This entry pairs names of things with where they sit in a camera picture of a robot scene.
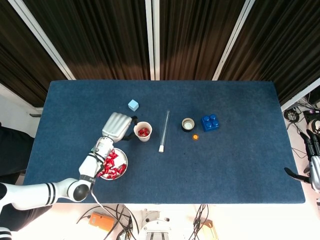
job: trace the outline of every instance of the blue lego block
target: blue lego block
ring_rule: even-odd
[[[139,107],[139,103],[137,103],[135,100],[131,100],[129,103],[128,103],[128,107],[132,110],[132,111],[136,111]]]
[[[219,128],[219,121],[215,114],[211,114],[210,116],[203,116],[201,118],[201,125],[203,131],[210,132]]]

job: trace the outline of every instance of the white robotic arm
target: white robotic arm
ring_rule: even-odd
[[[7,204],[12,204],[17,210],[28,210],[52,205],[59,198],[73,202],[83,201],[95,183],[97,174],[103,170],[103,163],[114,148],[113,143],[128,139],[125,134],[133,120],[134,124],[137,124],[137,117],[116,112],[110,116],[102,129],[102,137],[79,167],[79,180],[67,178],[60,182],[26,186],[0,183],[0,214]],[[0,240],[5,236],[11,239],[8,238],[8,229],[0,226]]]

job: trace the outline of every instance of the white cup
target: white cup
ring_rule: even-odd
[[[148,136],[139,136],[139,131],[143,128],[147,128],[150,131]],[[133,131],[134,131],[134,134],[139,138],[141,142],[146,142],[150,139],[150,135],[152,133],[152,126],[146,121],[141,121],[134,126]]]

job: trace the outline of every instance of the brown curtain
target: brown curtain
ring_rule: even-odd
[[[160,79],[212,80],[244,0],[161,0]]]
[[[0,83],[35,107],[44,105],[60,69],[6,0],[0,1]]]
[[[24,0],[76,79],[150,79],[144,0]]]
[[[320,1],[256,0],[220,80],[273,81],[281,104],[320,77]]]

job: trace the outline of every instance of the orange box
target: orange box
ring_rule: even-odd
[[[114,222],[115,220],[113,217],[95,211],[91,214],[89,220],[90,225],[106,230],[107,232],[111,230],[111,228],[114,225]]]

